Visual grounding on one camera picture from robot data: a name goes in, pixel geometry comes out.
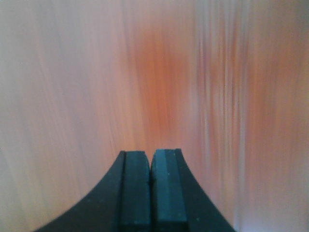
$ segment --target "black rubber pad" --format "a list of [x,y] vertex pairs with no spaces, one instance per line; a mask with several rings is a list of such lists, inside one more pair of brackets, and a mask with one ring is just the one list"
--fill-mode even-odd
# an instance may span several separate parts
[[187,217],[175,150],[157,150],[151,165],[155,232],[186,232]]
[[149,163],[143,151],[126,153],[120,232],[150,232]]

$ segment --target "blurry background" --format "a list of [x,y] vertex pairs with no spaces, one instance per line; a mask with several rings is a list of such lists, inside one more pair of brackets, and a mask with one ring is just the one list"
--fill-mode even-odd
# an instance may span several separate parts
[[0,1],[1,232],[176,147],[237,231],[309,231],[308,1]]

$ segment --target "wooden surface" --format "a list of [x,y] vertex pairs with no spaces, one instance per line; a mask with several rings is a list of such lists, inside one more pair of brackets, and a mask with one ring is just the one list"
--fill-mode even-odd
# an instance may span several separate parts
[[309,231],[308,1],[0,1],[1,232],[176,147],[237,231]]

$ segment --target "black curved object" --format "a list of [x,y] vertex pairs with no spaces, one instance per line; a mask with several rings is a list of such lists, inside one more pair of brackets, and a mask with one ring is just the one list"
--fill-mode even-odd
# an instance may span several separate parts
[[180,149],[121,151],[75,206],[35,232],[235,232],[192,175]]

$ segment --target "black rubber object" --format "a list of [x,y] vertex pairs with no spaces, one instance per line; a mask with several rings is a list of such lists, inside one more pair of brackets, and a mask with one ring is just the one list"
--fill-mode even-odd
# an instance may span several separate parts
[[121,232],[150,232],[149,163],[143,151],[126,153],[121,199]]
[[175,150],[175,157],[189,232],[235,232],[195,180],[180,149]]
[[154,231],[187,231],[175,150],[156,151],[151,165],[151,183]]
[[116,232],[125,152],[75,206],[36,232]]

